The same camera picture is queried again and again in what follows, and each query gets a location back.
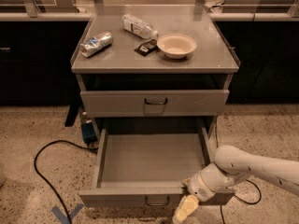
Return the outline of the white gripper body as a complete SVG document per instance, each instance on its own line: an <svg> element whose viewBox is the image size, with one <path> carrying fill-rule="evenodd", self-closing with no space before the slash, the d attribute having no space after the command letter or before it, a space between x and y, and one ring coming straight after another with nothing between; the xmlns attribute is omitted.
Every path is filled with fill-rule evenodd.
<svg viewBox="0 0 299 224"><path fill-rule="evenodd" d="M225 188L227 181L228 178L217 165L211 163L190 178L187 190L200 202L206 202L214 197L219 189Z"/></svg>

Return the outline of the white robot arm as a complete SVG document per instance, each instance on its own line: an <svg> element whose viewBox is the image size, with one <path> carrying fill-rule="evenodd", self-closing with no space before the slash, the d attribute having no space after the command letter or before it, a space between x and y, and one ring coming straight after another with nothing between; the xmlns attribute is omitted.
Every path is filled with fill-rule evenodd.
<svg viewBox="0 0 299 224"><path fill-rule="evenodd" d="M199 203L206 202L220 189L237 185L251 175L299 195L299 162L252 155L233 146L220 146L214 161L183 181L189 195L184 196L172 218L181 224Z"/></svg>

